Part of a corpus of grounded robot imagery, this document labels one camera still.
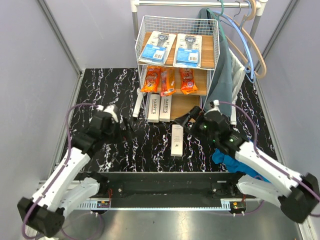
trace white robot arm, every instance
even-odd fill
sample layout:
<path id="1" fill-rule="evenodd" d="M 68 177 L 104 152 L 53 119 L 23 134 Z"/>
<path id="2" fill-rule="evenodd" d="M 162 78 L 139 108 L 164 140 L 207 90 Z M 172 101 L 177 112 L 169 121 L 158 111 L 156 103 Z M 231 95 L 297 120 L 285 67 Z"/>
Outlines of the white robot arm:
<path id="1" fill-rule="evenodd" d="M 212 102 L 212 109 L 207 112 L 195 106 L 189 113 L 174 121 L 195 138 L 213 141 L 215 147 L 223 154 L 251 167 L 269 181 L 265 182 L 238 172 L 231 181 L 231 192 L 239 191 L 270 202 L 294 222 L 303 223 L 319 201 L 298 182 L 307 185 L 319 196 L 317 178 L 310 173 L 303 176 L 261 150 L 256 152 L 252 142 L 230 128 L 218 105 L 219 102 Z M 188 127 L 190 119 L 194 119 L 195 122 Z"/>
<path id="2" fill-rule="evenodd" d="M 121 129 L 115 105 L 105 109 L 98 106 L 97 110 L 89 126 L 72 138 L 69 158 L 67 152 L 32 198 L 23 197 L 17 205 L 22 220 L 27 220 L 28 226 L 49 238 L 61 229 L 65 218 L 78 205 L 92 196 L 108 193 L 108 178 L 97 172 L 89 173 L 81 184 L 67 192 L 80 170 L 103 144 L 118 144 L 133 139 L 133 131 L 125 118 L 124 129 Z"/>

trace small white box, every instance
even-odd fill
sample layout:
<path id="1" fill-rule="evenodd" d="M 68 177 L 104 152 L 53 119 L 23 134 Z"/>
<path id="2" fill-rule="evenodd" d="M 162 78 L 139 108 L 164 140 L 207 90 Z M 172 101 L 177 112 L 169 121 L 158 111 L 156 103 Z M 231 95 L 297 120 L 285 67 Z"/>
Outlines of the small white box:
<path id="1" fill-rule="evenodd" d="M 160 95 L 151 94 L 149 102 L 148 122 L 158 123 L 160 112 Z"/>
<path id="2" fill-rule="evenodd" d="M 170 122 L 171 99 L 172 99 L 171 95 L 161 97 L 159 120 L 162 122 Z"/>
<path id="3" fill-rule="evenodd" d="M 178 124 L 173 124 L 171 136 L 171 156 L 182 157 L 184 146 L 184 128 Z"/>

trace blue cloth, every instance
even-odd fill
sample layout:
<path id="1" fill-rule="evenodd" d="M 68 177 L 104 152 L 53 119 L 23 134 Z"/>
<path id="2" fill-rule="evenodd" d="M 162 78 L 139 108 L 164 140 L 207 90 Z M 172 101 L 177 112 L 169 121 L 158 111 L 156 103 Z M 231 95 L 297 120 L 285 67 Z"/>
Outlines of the blue cloth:
<path id="1" fill-rule="evenodd" d="M 214 154 L 212 155 L 212 160 L 215 164 L 225 164 L 226 169 L 229 173 L 236 173 L 236 172 L 242 172 L 245 174 L 248 174 L 251 177 L 260 176 L 263 178 L 265 182 L 269 182 L 264 176 L 257 173 L 255 170 L 253 170 L 251 167 L 245 165 L 242 162 L 239 162 L 235 160 L 234 158 L 223 154 L 219 151 L 219 149 L 216 149 Z"/>

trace wire shelf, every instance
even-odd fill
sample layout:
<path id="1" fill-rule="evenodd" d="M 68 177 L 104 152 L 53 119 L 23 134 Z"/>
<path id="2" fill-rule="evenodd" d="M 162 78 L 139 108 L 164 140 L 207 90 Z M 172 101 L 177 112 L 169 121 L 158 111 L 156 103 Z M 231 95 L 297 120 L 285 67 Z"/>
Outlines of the wire shelf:
<path id="1" fill-rule="evenodd" d="M 139 81 L 140 81 L 140 85 L 143 87 L 145 84 L 145 79 L 148 72 L 147 66 L 140 65 L 140 72 L 141 74 L 139 75 Z M 178 90 L 180 89 L 181 80 L 180 80 L 179 71 L 177 69 L 175 69 L 174 71 L 174 76 L 175 76 L 175 89 L 176 89 L 175 94 L 182 95 L 183 93 Z M 191 93 L 190 95 L 206 96 L 210 87 L 211 71 L 195 69 L 193 72 L 193 76 L 194 76 L 195 85 L 198 87 L 198 91 L 196 93 Z M 157 92 L 160 93 L 160 87 L 157 87 Z"/>
<path id="2" fill-rule="evenodd" d="M 146 34 L 150 34 L 153 31 L 159 31 L 167 34 L 202 35 L 202 46 L 204 46 L 204 42 L 208 43 L 210 46 L 202 47 L 200 69 L 215 69 L 220 55 L 219 27 L 215 19 L 144 16 L 142 18 L 142 23 L 135 44 L 136 61 L 139 65 L 148 65 L 146 63 L 139 62 L 138 59 L 143 50 L 144 44 L 146 44 L 146 41 L 148 40 Z M 172 63 L 169 62 L 168 58 L 164 66 L 172 67 Z"/>

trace white wall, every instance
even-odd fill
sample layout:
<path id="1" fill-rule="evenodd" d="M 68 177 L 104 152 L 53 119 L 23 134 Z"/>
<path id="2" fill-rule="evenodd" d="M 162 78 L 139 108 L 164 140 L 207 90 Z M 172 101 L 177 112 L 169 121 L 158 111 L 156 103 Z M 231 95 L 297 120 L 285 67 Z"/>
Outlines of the white wall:
<path id="1" fill-rule="evenodd" d="M 0 1 L 0 238 L 47 178 L 77 75 L 35 0 Z"/>
<path id="2" fill-rule="evenodd" d="M 320 181 L 319 8 L 320 1 L 299 1 L 266 58 L 268 73 L 259 83 L 284 161 Z M 320 219 L 312 220 L 320 237 Z"/>
<path id="3" fill-rule="evenodd" d="M 134 33 L 129 0 L 46 0 L 79 66 L 85 68 L 135 68 Z M 256 43 L 265 48 L 290 0 L 269 0 L 256 33 Z M 199 7 L 138 7 L 139 22 L 144 15 L 196 18 Z M 244 9 L 236 20 L 240 21 Z M 233 16 L 237 9 L 226 9 Z M 251 23 L 246 23 L 250 31 Z M 225 26 L 225 33 L 238 46 L 240 38 Z"/>

